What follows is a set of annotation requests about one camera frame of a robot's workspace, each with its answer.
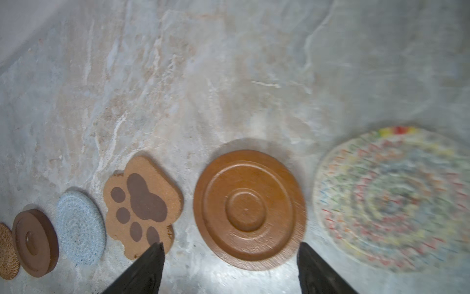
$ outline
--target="cork coaster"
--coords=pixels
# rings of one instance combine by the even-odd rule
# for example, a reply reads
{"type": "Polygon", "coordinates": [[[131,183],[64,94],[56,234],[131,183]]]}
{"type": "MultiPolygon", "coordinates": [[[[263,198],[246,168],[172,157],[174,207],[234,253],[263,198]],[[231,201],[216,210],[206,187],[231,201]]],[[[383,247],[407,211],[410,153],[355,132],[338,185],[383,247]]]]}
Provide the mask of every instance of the cork coaster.
{"type": "Polygon", "coordinates": [[[163,242],[165,253],[170,250],[171,224],[181,214],[183,196],[151,159],[132,158],[124,174],[106,182],[103,197],[108,206],[106,231],[121,240],[127,258],[140,257],[153,243],[163,242]]]}

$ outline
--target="round woven mat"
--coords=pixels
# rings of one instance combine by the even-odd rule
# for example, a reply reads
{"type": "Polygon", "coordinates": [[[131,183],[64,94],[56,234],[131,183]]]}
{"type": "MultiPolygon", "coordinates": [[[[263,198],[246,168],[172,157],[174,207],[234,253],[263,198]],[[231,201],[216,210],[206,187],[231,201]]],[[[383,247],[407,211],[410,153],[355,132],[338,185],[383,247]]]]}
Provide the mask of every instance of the round woven mat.
{"type": "Polygon", "coordinates": [[[56,230],[65,252],[76,264],[93,264],[106,246],[101,214],[93,201],[77,191],[65,192],[57,203],[56,230]]]}
{"type": "Polygon", "coordinates": [[[10,229],[0,223],[0,277],[11,280],[16,277],[20,262],[13,247],[13,237],[10,229]]]}
{"type": "Polygon", "coordinates": [[[422,129],[389,127],[331,151],[313,192],[337,247],[394,272],[442,267],[470,250],[470,157],[422,129]]]}

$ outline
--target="wooden saucer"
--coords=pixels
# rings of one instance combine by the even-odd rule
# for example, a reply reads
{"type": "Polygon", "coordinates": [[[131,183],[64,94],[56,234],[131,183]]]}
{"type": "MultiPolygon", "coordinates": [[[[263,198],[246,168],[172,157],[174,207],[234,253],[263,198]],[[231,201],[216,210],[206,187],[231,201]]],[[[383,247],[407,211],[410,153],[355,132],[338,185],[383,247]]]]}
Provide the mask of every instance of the wooden saucer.
{"type": "Polygon", "coordinates": [[[294,176],[252,150],[227,153],[206,167],[196,185],[194,215],[209,248],[246,270],[267,270],[293,256],[306,223],[294,176]]]}
{"type": "Polygon", "coordinates": [[[59,243],[47,216],[37,209],[20,212],[13,222],[15,252],[24,270],[40,278],[59,259],[59,243]]]}

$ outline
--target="paw-shaped cork coaster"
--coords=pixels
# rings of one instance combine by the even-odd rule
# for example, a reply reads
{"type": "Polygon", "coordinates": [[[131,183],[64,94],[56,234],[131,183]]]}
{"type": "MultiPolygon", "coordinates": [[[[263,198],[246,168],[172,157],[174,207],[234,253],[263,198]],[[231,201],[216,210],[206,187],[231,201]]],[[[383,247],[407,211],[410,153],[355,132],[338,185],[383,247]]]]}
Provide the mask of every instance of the paw-shaped cork coaster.
{"type": "Polygon", "coordinates": [[[153,243],[167,253],[174,240],[171,224],[181,214],[183,196],[151,159],[132,158],[124,174],[113,175],[103,191],[108,206],[106,231],[124,244],[127,258],[140,257],[153,243]]]}

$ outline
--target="wooden coaster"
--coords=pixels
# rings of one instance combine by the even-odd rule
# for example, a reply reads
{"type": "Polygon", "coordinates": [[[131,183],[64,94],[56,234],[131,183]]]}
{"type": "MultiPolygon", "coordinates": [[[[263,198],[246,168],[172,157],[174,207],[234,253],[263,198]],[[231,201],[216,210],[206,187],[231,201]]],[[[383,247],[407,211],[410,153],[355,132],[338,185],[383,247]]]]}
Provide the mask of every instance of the wooden coaster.
{"type": "Polygon", "coordinates": [[[59,243],[47,216],[37,209],[20,212],[13,222],[15,252],[24,270],[40,278],[55,268],[59,243]]]}
{"type": "Polygon", "coordinates": [[[246,270],[267,270],[295,254],[306,209],[289,170],[257,151],[235,151],[214,160],[194,193],[196,224],[210,249],[246,270]]]}

